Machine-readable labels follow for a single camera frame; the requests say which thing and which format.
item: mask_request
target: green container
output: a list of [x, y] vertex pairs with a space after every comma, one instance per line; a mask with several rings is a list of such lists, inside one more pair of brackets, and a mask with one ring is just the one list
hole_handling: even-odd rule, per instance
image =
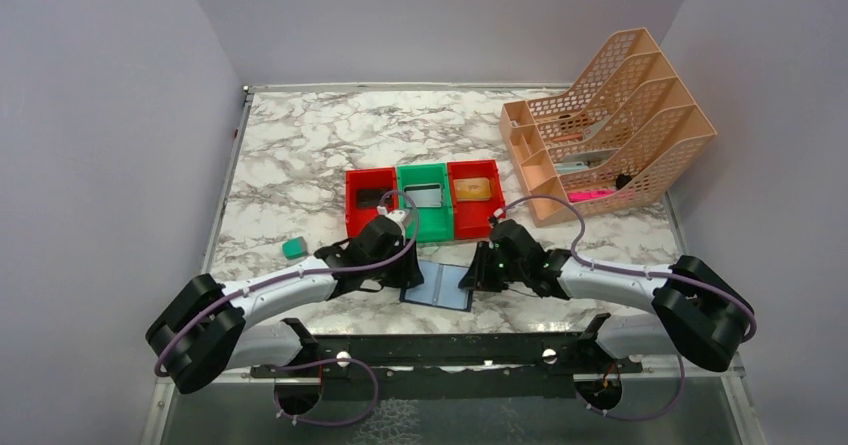
[[[453, 240], [453, 203], [451, 202], [450, 183], [448, 182], [448, 167], [444, 163], [428, 163], [425, 165], [404, 165], [397, 167], [398, 189], [410, 185], [425, 185], [438, 183], [442, 186], [442, 206], [440, 208], [419, 208], [421, 228], [418, 231], [418, 242], [443, 242]], [[404, 208], [406, 201], [401, 197], [400, 206]], [[412, 236], [415, 225], [410, 225], [406, 231]]]

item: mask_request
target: pink marker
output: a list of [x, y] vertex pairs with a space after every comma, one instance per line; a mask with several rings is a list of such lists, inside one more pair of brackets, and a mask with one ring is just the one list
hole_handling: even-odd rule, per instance
[[594, 200], [596, 198], [608, 197], [615, 193], [613, 190], [594, 190], [591, 192], [571, 192], [568, 194], [568, 201], [571, 203], [585, 202], [586, 200]]

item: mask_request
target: screw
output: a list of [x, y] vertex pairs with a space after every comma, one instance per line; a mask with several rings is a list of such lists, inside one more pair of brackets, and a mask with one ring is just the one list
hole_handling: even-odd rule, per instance
[[338, 364], [340, 367], [345, 368], [350, 365], [350, 354], [345, 351], [339, 352], [339, 354], [336, 355], [336, 360], [339, 360]]
[[545, 351], [542, 352], [542, 361], [548, 365], [553, 365], [556, 362], [556, 351], [552, 348], [545, 349]]

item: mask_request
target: glass surface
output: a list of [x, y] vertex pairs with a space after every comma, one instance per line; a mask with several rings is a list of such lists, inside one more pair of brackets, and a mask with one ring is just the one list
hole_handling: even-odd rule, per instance
[[[625, 381], [617, 413], [662, 408], [674, 378]], [[341, 420], [364, 402], [322, 402], [310, 418]], [[577, 400], [384, 400], [366, 420], [348, 427], [292, 426], [276, 419], [270, 384], [213, 383], [171, 404], [162, 443], [215, 444], [738, 444], [741, 443], [718, 377], [689, 378], [675, 410], [657, 420], [623, 423], [585, 410]]]

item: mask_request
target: red container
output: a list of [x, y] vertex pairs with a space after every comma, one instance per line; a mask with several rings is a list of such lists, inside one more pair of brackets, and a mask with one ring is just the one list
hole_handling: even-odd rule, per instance
[[[489, 217], [498, 208], [503, 208], [504, 199], [498, 166], [494, 160], [472, 162], [448, 162], [448, 181], [453, 201], [453, 230], [456, 240], [487, 238], [492, 231]], [[461, 178], [488, 178], [492, 198], [485, 202], [458, 202], [453, 181]]]
[[[363, 190], [397, 189], [397, 172], [394, 168], [371, 168], [345, 172], [345, 225], [347, 236], [355, 237], [377, 216], [377, 204], [362, 207], [357, 205], [357, 194]], [[389, 211], [397, 208], [397, 195], [388, 203]]]

